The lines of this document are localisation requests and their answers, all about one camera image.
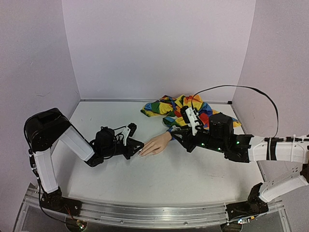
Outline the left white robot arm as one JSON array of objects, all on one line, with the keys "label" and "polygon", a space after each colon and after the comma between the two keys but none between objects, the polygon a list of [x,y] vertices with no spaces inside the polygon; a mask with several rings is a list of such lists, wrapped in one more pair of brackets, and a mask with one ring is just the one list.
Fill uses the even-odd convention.
[{"label": "left white robot arm", "polygon": [[82,202],[63,197],[52,162],[53,146],[61,141],[89,167],[122,155],[129,160],[144,144],[132,139],[137,125],[130,123],[115,129],[101,127],[94,140],[87,141],[76,127],[53,108],[37,113],[24,124],[24,137],[29,146],[29,162],[39,187],[39,206],[71,217],[80,215]]}]

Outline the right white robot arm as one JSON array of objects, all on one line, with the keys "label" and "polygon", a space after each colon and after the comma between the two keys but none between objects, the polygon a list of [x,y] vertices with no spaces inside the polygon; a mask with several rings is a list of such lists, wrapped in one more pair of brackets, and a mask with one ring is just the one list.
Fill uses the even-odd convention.
[{"label": "right white robot arm", "polygon": [[223,153],[234,162],[290,161],[302,164],[289,172],[252,187],[246,201],[226,205],[229,221],[255,217],[269,211],[268,203],[275,198],[309,184],[309,137],[260,137],[235,134],[233,118],[222,113],[209,118],[208,130],[202,128],[195,113],[188,112],[185,119],[189,126],[172,131],[187,152],[196,147]]}]

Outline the clear nail polish bottle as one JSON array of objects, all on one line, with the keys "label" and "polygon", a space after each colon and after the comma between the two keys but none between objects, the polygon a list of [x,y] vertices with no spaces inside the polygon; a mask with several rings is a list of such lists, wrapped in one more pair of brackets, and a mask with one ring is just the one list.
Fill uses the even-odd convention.
[{"label": "clear nail polish bottle", "polygon": [[181,127],[173,125],[173,126],[170,127],[169,131],[174,132],[174,131],[179,131],[181,129],[182,129]]}]

